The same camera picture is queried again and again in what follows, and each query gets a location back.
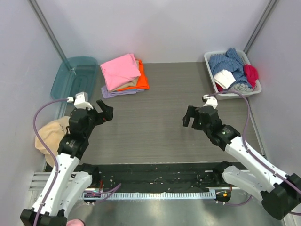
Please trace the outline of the lavender t shirt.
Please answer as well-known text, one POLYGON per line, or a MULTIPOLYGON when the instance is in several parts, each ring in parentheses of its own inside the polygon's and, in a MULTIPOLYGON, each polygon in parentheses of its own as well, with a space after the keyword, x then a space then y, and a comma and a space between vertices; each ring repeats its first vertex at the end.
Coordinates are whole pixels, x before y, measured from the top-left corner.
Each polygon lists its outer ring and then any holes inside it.
POLYGON ((129 92, 127 90, 109 92, 107 90, 106 86, 101 87, 101 92, 102 92, 102 96, 104 99, 108 99, 108 98, 112 98, 112 97, 116 97, 116 96, 136 94, 136 93, 143 92, 143 91, 145 91, 145 89, 139 89, 139 91, 137 91, 137 92, 129 92))

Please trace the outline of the pink t shirt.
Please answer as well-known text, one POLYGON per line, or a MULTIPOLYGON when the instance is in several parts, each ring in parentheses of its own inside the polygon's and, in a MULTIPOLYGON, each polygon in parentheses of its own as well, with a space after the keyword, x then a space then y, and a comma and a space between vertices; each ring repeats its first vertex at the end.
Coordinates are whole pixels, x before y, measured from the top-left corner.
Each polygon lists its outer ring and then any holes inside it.
POLYGON ((119 89, 120 86, 141 76, 134 54, 125 54, 100 65, 108 91, 119 89))

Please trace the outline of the orange t shirt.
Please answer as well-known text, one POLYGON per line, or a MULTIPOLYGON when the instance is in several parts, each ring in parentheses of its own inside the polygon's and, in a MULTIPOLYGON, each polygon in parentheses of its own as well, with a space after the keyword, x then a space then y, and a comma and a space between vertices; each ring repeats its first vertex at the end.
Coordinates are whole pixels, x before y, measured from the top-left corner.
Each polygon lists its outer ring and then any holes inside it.
POLYGON ((139 77, 137 84, 135 86, 129 86, 126 88, 118 89, 117 91, 125 91, 129 89, 149 89, 149 83, 147 77, 145 76, 143 63, 141 60, 137 60, 136 62, 138 63, 139 71, 141 73, 141 76, 139 77))

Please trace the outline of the beige t shirt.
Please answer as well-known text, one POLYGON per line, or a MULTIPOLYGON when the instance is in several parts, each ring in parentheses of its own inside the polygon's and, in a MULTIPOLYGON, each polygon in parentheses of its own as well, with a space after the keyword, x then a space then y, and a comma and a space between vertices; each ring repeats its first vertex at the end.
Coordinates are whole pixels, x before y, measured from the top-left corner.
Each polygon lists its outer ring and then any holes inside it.
POLYGON ((114 74, 113 87, 109 91, 117 91, 118 89, 135 86, 141 73, 139 71, 138 63, 135 60, 132 63, 124 63, 114 74))

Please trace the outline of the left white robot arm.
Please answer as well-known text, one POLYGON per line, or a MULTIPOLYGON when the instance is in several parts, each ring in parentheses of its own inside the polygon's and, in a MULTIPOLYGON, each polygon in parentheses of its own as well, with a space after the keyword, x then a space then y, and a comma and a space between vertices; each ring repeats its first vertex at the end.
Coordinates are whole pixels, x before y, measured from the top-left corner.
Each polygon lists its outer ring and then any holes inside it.
POLYGON ((59 143, 58 155, 52 155, 55 165, 42 193, 30 209, 24 209, 20 219, 25 226, 65 226, 70 210, 86 188, 97 187, 100 182, 98 169, 83 164, 70 182, 95 128, 113 119, 113 107, 102 100, 96 102, 99 113, 87 101, 74 103, 67 132, 59 143))

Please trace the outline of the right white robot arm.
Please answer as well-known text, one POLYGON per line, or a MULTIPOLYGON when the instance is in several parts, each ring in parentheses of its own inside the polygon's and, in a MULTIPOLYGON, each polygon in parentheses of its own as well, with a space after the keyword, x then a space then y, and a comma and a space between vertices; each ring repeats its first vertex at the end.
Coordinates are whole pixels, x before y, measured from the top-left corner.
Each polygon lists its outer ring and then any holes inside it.
POLYGON ((288 175, 267 161, 235 128, 222 123, 214 107, 190 105, 183 126, 187 127, 191 118, 194 119, 193 129, 203 131, 212 144, 235 157, 249 170, 243 172, 224 161, 212 174, 216 185, 227 183, 239 187, 259 200, 264 209, 278 220, 301 203, 301 178, 295 173, 288 175))

